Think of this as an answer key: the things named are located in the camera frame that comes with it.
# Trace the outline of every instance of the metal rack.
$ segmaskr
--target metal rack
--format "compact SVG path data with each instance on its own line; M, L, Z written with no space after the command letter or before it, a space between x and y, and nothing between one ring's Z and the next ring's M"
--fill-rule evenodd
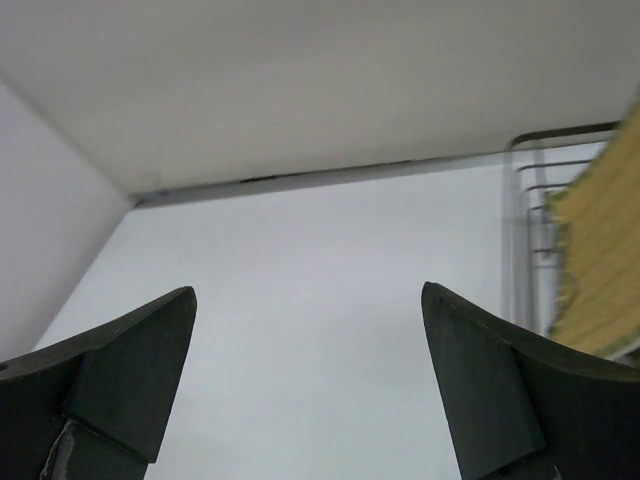
M550 146L586 143L610 137L618 122L527 133L507 145L503 161L502 234L502 317L513 323L546 334L541 320L541 276L553 281L561 264L556 248L555 225L545 209L550 193L569 185L550 180L550 172L567 167L584 167L593 158L547 162ZM530 163L516 161L528 150Z

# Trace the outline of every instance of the white surface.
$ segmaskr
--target white surface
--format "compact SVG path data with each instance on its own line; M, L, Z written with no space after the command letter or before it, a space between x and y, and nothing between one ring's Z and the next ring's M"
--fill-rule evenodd
M0 2L0 70L129 191L619 118L640 2Z
M150 480L458 479L420 292L440 282L499 312L500 158L133 211L39 346L193 285Z
M33 348L128 209L0 83L0 360Z

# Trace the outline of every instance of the wire rack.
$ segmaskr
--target wire rack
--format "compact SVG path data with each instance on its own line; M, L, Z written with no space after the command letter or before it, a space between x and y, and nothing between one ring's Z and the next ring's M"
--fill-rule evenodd
M547 333L553 318L561 258L546 200L571 183L570 179L559 180L555 173L580 171L593 157L547 161L547 149L606 140L617 125L607 122L544 130L509 142L503 161L503 318L540 334ZM529 161L523 161L525 153Z

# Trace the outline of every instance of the tan fabric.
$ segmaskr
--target tan fabric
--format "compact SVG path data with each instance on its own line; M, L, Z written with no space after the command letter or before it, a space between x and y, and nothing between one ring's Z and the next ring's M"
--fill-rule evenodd
M640 104L549 202L563 259L551 338L609 357L640 338Z

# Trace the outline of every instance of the white wall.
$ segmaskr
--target white wall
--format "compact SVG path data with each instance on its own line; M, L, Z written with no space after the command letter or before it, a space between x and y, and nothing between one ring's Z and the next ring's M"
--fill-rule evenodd
M499 313L500 160L133 211L39 346L193 285L149 479L457 479L420 291Z
M33 348L128 209L0 83L0 360Z

